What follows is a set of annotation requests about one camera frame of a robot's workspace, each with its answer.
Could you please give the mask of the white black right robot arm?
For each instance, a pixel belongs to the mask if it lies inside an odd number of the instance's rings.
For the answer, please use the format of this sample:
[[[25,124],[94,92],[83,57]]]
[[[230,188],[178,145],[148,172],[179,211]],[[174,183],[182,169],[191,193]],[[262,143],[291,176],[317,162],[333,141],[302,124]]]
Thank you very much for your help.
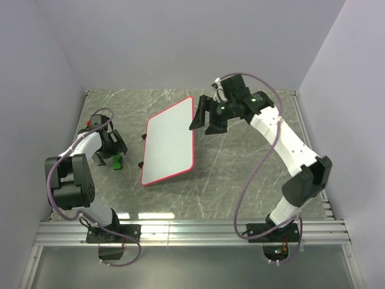
[[[306,203],[325,189],[332,162],[329,157],[320,157],[294,133],[270,97],[263,91],[247,93],[244,98],[218,102],[215,98],[201,95],[189,130],[199,129],[205,124],[205,114],[210,114],[210,122],[205,133],[227,132],[227,122],[239,118],[269,143],[269,149],[250,173],[233,215],[233,227],[237,234],[238,214],[242,200],[257,171],[266,159],[275,152],[286,166],[290,179],[282,185],[282,197],[276,207],[266,217],[265,231],[254,238],[266,236],[274,241],[286,235],[287,227],[299,218]]]

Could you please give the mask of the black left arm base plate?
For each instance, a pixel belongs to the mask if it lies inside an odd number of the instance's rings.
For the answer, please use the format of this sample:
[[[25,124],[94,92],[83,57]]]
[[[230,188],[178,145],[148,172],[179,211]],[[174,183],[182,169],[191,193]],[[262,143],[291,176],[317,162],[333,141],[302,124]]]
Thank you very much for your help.
[[[85,242],[89,244],[137,243],[140,236],[141,225],[139,224],[118,225],[114,233],[106,232],[99,227],[90,227]]]

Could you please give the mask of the green whiteboard eraser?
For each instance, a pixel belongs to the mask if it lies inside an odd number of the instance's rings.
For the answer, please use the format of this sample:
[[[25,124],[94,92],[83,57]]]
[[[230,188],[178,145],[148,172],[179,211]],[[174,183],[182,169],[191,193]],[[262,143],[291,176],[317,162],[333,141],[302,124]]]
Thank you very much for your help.
[[[113,156],[112,168],[114,170],[121,170],[122,169],[122,167],[123,167],[122,159],[123,159],[123,157],[121,154],[117,154],[117,155]]]

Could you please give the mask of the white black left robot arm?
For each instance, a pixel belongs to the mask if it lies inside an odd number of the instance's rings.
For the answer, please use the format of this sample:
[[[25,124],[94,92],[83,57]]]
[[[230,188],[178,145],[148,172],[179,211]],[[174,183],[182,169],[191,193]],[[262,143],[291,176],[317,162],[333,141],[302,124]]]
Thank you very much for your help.
[[[116,212],[96,198],[89,162],[104,166],[112,161],[114,170],[122,168],[122,156],[128,149],[112,118],[99,111],[91,115],[75,142],[57,157],[45,160],[46,187],[50,206],[64,219],[65,211],[74,210],[75,218],[91,236],[115,242],[122,234]]]

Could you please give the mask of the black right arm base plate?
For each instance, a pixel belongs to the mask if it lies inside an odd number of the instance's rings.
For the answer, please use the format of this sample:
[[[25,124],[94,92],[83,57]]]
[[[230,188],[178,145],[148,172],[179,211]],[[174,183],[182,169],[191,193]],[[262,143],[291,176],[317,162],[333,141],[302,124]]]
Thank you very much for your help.
[[[246,224],[246,231],[242,236],[248,238],[262,234],[271,229],[273,226],[266,223],[248,223]],[[260,238],[249,240],[250,243],[283,243],[283,242],[297,242],[300,238],[300,229],[294,222],[289,223],[284,228],[278,228],[267,235]]]

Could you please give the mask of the red framed whiteboard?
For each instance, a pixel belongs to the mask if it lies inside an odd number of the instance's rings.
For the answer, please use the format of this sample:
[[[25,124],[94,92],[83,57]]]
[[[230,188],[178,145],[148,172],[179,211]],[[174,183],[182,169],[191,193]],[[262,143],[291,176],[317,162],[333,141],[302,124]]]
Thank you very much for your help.
[[[141,184],[148,186],[189,172],[195,165],[191,96],[150,117],[147,121]]]

